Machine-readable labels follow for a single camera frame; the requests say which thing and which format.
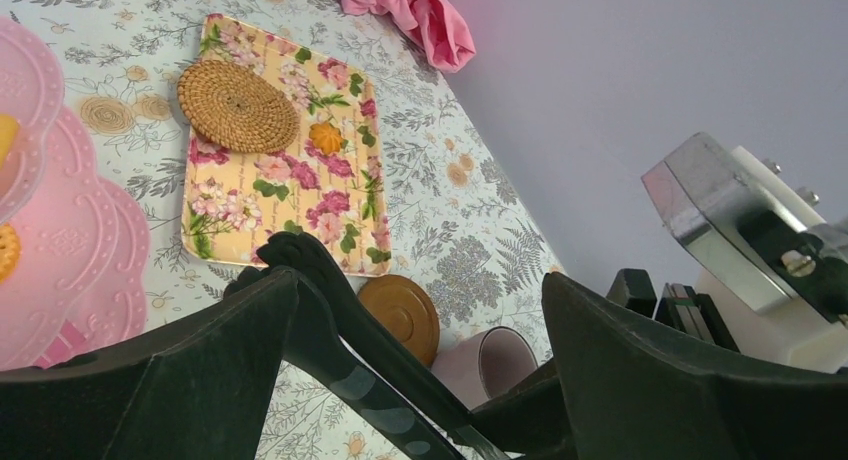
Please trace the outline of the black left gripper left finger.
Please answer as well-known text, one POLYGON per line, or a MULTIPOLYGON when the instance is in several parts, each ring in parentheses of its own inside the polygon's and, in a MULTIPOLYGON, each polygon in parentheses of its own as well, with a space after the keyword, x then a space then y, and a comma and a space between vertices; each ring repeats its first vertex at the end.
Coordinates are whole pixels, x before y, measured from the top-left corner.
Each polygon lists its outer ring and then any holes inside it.
POLYGON ((49 368, 1 375, 5 459, 251 459, 298 305, 278 270, 49 368))

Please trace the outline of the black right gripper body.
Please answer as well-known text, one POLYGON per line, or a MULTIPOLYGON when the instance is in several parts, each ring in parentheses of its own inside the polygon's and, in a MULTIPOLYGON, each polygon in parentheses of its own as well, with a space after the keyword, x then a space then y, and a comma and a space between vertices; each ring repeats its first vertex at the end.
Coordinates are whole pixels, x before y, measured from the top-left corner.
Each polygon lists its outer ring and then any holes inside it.
POLYGON ((646 270, 626 268, 617 272, 606 298, 701 341, 739 352, 711 296, 689 285, 667 283, 657 295, 646 270))

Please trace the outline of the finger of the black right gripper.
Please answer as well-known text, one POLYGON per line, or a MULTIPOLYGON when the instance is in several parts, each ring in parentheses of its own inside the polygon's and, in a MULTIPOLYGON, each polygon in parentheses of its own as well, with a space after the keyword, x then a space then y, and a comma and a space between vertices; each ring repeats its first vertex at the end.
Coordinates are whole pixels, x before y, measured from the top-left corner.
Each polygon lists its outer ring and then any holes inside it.
POLYGON ((576 460, 563 391, 548 360, 506 393, 471 412, 471 425, 523 459, 576 460))

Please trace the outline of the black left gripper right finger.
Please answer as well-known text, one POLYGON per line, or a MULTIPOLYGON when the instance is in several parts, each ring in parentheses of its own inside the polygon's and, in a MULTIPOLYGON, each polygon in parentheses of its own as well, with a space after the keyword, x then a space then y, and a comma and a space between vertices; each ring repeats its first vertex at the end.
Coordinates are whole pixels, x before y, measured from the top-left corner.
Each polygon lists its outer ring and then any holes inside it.
POLYGON ((581 459, 843 459, 847 379, 770 363, 544 277, 544 319, 581 459))

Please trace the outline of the floral rectangular serving tray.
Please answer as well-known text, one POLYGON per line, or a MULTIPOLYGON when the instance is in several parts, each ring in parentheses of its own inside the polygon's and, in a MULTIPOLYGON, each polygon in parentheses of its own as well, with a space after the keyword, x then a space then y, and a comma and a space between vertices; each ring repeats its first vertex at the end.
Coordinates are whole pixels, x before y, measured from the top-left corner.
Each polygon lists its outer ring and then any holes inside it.
POLYGON ((252 69, 282 91, 300 115, 300 132, 271 154, 232 152, 191 134, 182 242, 196 257, 258 264, 275 232, 307 232, 343 272, 378 277, 392 261, 374 87, 361 70, 221 15, 203 26, 200 56, 252 69), (345 139, 323 155, 310 126, 330 122, 345 139))

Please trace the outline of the orange flower cookie toy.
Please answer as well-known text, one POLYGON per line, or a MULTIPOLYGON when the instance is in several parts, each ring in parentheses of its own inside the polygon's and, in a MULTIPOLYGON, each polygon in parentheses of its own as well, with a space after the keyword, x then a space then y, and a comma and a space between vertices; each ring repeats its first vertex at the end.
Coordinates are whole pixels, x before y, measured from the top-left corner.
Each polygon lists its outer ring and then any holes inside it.
POLYGON ((313 146, 323 155, 332 155, 342 150, 344 137, 339 128, 330 122, 315 123, 310 126, 309 138, 313 146))

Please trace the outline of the pink cake slice toy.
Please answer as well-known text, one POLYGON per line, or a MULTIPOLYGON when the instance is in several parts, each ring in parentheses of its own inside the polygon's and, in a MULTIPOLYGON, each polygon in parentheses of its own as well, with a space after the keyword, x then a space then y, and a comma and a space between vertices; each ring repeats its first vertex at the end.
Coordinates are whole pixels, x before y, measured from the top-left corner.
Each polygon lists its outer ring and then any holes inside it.
POLYGON ((65 321, 59 333, 34 363, 39 368, 49 368, 70 360, 86 344, 86 336, 71 322, 65 321))

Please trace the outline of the small orange cookie toy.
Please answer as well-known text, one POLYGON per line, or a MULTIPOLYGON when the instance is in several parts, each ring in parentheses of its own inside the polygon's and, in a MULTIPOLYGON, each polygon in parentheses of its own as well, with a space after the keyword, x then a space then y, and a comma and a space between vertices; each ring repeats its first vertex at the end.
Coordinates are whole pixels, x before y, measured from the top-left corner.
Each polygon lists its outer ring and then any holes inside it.
POLYGON ((8 223, 1 226, 0 238, 0 282, 3 283, 17 268, 22 245, 17 231, 8 223))

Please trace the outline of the yellow rectangular biscuit toy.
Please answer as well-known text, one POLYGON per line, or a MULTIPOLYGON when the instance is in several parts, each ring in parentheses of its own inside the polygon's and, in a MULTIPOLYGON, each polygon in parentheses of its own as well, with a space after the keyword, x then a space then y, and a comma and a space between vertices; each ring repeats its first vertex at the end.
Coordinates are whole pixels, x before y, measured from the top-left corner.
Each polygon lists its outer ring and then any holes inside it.
POLYGON ((3 167, 20 131, 20 122, 12 115, 0 115, 0 166, 3 167))

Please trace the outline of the brown saucer right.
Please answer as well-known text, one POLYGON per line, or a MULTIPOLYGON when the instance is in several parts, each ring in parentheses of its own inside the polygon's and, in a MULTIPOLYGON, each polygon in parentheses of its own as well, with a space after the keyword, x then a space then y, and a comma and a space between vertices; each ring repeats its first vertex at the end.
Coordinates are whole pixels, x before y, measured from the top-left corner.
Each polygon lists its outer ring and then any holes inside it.
POLYGON ((440 342, 433 301, 414 281, 400 275, 370 279, 358 292, 369 313, 425 367, 432 366, 440 342))

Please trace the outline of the pink three-tier cake stand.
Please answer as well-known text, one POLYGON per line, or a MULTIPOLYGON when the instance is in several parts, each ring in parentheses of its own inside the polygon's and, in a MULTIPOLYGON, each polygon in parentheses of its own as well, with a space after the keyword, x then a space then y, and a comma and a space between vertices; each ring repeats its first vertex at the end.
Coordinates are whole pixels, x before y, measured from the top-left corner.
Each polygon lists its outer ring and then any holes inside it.
POLYGON ((5 370, 37 367, 65 321, 87 338, 78 356, 141 334, 147 320, 144 214, 99 175, 93 141, 64 93, 51 49, 3 18, 1 110, 21 128, 1 167, 1 226, 14 227, 22 245, 1 283, 5 370))

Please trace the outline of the round woven brown coaster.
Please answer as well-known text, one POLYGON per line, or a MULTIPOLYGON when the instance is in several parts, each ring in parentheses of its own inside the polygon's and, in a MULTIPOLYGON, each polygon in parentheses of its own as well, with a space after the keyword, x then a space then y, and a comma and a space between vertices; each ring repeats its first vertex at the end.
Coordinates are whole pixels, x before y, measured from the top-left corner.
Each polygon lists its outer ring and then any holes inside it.
POLYGON ((203 60, 190 65, 176 93, 192 129, 233 152, 278 152, 300 132, 300 115, 285 94, 235 63, 203 60))

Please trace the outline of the crumpled pink cloth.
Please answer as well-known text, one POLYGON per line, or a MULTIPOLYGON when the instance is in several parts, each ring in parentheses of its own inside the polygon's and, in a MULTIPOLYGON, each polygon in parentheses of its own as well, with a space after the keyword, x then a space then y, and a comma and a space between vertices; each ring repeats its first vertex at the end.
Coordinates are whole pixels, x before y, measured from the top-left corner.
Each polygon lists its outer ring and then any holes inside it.
POLYGON ((389 16, 435 69, 456 73, 475 56, 470 29, 449 0, 340 0, 344 13, 389 16))

